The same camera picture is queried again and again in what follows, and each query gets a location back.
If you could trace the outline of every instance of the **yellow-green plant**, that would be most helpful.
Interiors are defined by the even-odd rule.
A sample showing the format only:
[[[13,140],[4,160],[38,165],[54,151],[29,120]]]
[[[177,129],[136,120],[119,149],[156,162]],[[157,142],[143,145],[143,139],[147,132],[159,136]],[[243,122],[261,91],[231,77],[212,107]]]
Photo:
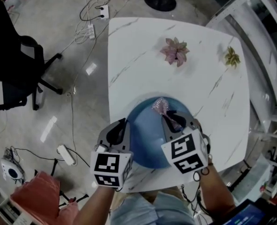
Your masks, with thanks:
[[[228,53],[225,55],[226,65],[237,67],[237,64],[240,64],[240,57],[235,53],[232,47],[228,47]]]

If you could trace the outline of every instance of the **white cube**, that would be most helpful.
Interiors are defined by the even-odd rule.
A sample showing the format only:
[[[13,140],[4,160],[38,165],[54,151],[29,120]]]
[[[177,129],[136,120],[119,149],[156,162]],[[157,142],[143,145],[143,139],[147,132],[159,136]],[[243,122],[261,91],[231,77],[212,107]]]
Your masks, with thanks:
[[[100,186],[119,188],[132,167],[131,153],[91,152],[90,173]]]
[[[182,174],[208,166],[207,147],[198,129],[161,146],[169,164]]]

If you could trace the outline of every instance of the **screen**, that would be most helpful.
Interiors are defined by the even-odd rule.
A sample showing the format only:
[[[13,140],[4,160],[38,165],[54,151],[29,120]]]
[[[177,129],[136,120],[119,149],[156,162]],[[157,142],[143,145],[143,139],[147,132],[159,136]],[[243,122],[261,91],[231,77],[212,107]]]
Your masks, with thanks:
[[[252,204],[236,214],[223,225],[257,225],[263,219],[265,213]]]

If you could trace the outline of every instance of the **forearm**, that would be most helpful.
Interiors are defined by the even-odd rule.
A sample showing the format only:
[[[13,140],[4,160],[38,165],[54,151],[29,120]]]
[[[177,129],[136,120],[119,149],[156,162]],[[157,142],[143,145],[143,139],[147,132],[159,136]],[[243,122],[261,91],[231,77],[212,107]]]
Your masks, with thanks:
[[[208,169],[208,175],[201,175],[200,185],[206,209],[214,219],[218,219],[233,210],[235,203],[215,167],[210,165]]]
[[[73,225],[104,225],[113,200],[112,187],[99,186],[76,216]]]

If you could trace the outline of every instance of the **pink plant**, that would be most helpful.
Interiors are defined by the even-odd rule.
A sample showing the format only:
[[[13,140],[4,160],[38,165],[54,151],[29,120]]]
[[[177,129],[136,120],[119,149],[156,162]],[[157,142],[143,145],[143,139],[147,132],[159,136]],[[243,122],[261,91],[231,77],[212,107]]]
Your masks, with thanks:
[[[165,40],[168,46],[165,46],[160,52],[166,55],[165,61],[167,61],[170,65],[177,61],[177,67],[180,67],[187,61],[186,53],[189,52],[186,48],[187,43],[179,43],[179,40],[176,37],[174,40],[170,38],[166,38]]]

